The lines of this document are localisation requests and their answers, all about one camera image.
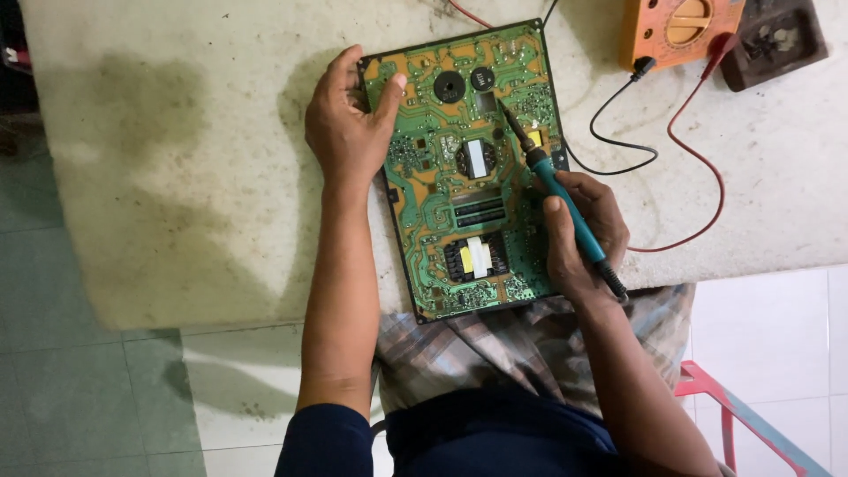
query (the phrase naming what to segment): soldering iron handle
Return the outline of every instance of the soldering iron handle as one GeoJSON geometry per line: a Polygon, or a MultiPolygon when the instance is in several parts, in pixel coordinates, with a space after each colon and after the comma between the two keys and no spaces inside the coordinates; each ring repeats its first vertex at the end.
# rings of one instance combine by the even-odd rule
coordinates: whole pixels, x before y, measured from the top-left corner
{"type": "Polygon", "coordinates": [[[574,222],[574,239],[577,242],[577,247],[583,252],[583,257],[592,263],[597,263],[606,259],[606,253],[600,248],[598,240],[589,229],[589,225],[580,215],[580,211],[574,205],[574,201],[569,197],[566,188],[557,182],[555,177],[556,169],[550,158],[541,160],[532,166],[535,173],[551,195],[559,195],[568,205],[568,211],[572,214],[572,222],[574,222]]]}

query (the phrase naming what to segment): red plastic chair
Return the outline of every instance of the red plastic chair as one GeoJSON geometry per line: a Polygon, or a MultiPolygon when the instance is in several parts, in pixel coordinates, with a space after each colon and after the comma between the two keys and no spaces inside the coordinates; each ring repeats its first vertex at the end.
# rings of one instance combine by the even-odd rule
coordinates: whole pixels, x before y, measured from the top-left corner
{"type": "Polygon", "coordinates": [[[736,453],[734,451],[734,417],[753,432],[767,446],[771,447],[798,475],[830,475],[795,444],[780,434],[754,412],[745,403],[734,396],[724,386],[700,368],[694,361],[681,363],[681,379],[674,390],[675,396],[689,396],[706,393],[722,405],[722,442],[724,444],[724,463],[736,472],[736,453]]]}

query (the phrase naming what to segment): tiled floor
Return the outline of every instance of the tiled floor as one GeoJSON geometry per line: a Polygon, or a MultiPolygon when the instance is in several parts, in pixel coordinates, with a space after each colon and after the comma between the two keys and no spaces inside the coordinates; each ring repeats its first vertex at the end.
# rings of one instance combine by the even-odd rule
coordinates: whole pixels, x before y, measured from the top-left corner
{"type": "MultiPolygon", "coordinates": [[[[272,475],[301,327],[114,333],[94,321],[43,145],[0,163],[0,477],[272,475]]],[[[687,357],[848,476],[848,267],[699,285],[687,357]]],[[[684,403],[721,457],[719,411],[684,403]]],[[[372,422],[382,410],[375,400],[372,422]]],[[[746,429],[743,475],[790,475],[746,429]]],[[[385,439],[377,475],[390,475],[385,439]]]]}

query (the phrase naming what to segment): white tape on transformer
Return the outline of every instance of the white tape on transformer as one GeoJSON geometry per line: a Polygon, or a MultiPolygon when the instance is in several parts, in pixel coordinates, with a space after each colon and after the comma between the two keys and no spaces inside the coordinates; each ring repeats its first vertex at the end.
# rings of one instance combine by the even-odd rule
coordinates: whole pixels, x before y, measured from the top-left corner
{"type": "Polygon", "coordinates": [[[472,179],[486,177],[488,175],[488,171],[486,171],[486,160],[483,158],[482,139],[475,139],[468,143],[468,155],[470,159],[469,162],[471,163],[468,177],[472,179]]]}
{"type": "Polygon", "coordinates": [[[479,237],[468,239],[468,251],[471,252],[471,266],[474,268],[474,278],[485,278],[488,269],[492,267],[492,256],[488,245],[483,245],[479,237]]]}

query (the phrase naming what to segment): black wire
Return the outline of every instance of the black wire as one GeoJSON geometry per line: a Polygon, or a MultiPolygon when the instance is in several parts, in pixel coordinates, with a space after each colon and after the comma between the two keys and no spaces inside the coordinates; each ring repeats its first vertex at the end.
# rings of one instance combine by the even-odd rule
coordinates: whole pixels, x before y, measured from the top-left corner
{"type": "Polygon", "coordinates": [[[650,164],[651,162],[654,162],[654,160],[656,160],[656,158],[660,156],[660,153],[657,152],[656,149],[649,148],[648,146],[640,146],[638,144],[622,143],[621,141],[616,141],[614,139],[607,139],[606,137],[599,135],[594,130],[594,122],[595,122],[595,120],[598,119],[598,116],[600,116],[600,113],[604,112],[604,109],[606,109],[606,107],[609,106],[610,103],[612,103],[612,101],[615,98],[618,98],[619,94],[624,93],[624,90],[627,89],[630,85],[634,84],[636,81],[638,81],[638,79],[631,78],[630,81],[628,81],[628,84],[624,85],[622,87],[622,89],[618,90],[617,93],[613,94],[612,98],[609,98],[609,99],[606,100],[606,103],[604,103],[604,105],[601,106],[600,109],[598,109],[598,112],[594,114],[594,116],[592,117],[592,120],[589,122],[589,132],[592,133],[592,136],[595,136],[595,138],[597,138],[597,139],[599,139],[599,140],[601,140],[605,143],[612,144],[614,146],[622,146],[623,148],[639,149],[639,150],[642,150],[642,151],[647,151],[647,152],[652,153],[653,156],[650,159],[648,159],[647,161],[643,162],[642,164],[637,164],[636,166],[628,167],[627,169],[621,169],[620,171],[613,171],[613,172],[596,171],[595,169],[591,169],[591,168],[587,167],[584,163],[580,162],[580,159],[578,159],[577,156],[574,155],[574,151],[572,151],[572,148],[568,145],[568,142],[566,141],[565,136],[563,136],[562,137],[562,144],[565,146],[566,151],[568,152],[568,154],[570,154],[572,156],[572,158],[574,159],[574,162],[577,162],[577,165],[582,167],[586,171],[591,172],[591,173],[598,175],[598,176],[616,176],[618,174],[623,174],[625,172],[635,171],[635,170],[639,169],[640,167],[645,167],[648,164],[650,164]]]}
{"type": "Polygon", "coordinates": [[[542,22],[542,28],[544,28],[548,24],[548,18],[550,18],[550,14],[554,13],[554,7],[556,3],[560,0],[554,0],[554,2],[550,5],[550,9],[548,10],[548,14],[544,16],[544,21],[542,22]]]}

